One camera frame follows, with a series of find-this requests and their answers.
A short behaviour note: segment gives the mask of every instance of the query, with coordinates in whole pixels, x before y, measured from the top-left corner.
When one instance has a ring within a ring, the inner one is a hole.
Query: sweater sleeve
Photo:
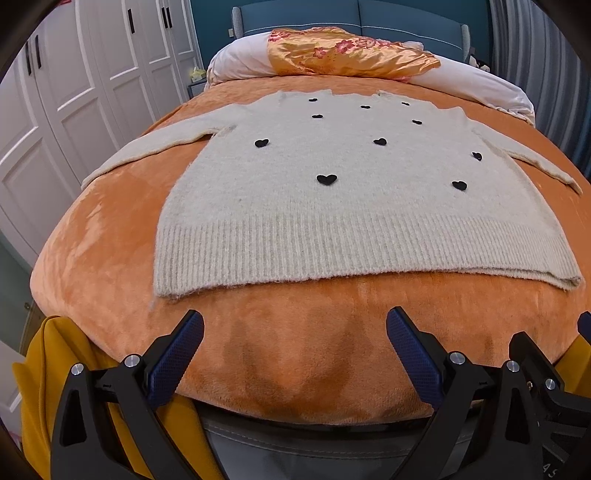
[[[103,163],[82,182],[84,190],[94,179],[114,170],[121,165],[149,157],[176,145],[196,142],[205,135],[216,135],[224,129],[234,127],[256,111],[277,107],[284,92],[277,92],[250,103],[239,105],[232,103],[203,115],[181,120],[167,127],[158,128],[129,142],[115,155]]]
[[[568,173],[563,172],[550,160],[544,158],[539,153],[533,151],[525,145],[520,144],[518,141],[497,132],[493,128],[481,124],[480,122],[470,120],[470,124],[472,126],[472,131],[484,141],[494,145],[496,148],[500,148],[501,150],[505,151],[510,157],[532,165],[553,179],[568,185],[579,195],[583,194],[583,190],[573,177],[571,177]]]

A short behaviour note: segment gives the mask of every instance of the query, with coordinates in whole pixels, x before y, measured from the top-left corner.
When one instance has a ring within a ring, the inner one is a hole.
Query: ribbed hem
[[[409,271],[530,278],[564,290],[582,280],[563,235],[523,225],[437,214],[283,213],[159,225],[154,290],[182,296],[218,286]]]

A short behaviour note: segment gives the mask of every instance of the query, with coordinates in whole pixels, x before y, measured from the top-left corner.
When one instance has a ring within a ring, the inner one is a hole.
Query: nightstand
[[[207,79],[201,79],[201,80],[196,81],[195,83],[191,83],[187,87],[187,91],[189,93],[189,98],[196,97],[200,93],[203,93],[206,83],[207,83]]]

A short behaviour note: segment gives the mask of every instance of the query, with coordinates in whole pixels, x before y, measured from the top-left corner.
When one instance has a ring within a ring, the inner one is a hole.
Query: blue wall
[[[215,53],[232,39],[228,28],[232,28],[232,7],[240,7],[263,0],[191,0],[199,47],[203,64],[209,65]],[[338,6],[339,0],[332,0]],[[387,0],[395,4],[408,5],[430,11],[442,17],[451,18],[469,25],[472,45],[476,56],[489,63],[492,49],[490,12],[488,0]]]

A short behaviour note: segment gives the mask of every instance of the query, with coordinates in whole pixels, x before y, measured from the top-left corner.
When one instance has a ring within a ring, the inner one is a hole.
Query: white pillow
[[[217,52],[207,69],[206,88],[228,80],[274,77],[267,55],[269,35],[242,37]],[[411,48],[421,49],[419,45],[409,42]],[[411,77],[409,83],[481,103],[535,126],[534,105],[518,86],[467,63],[435,56],[441,66]]]

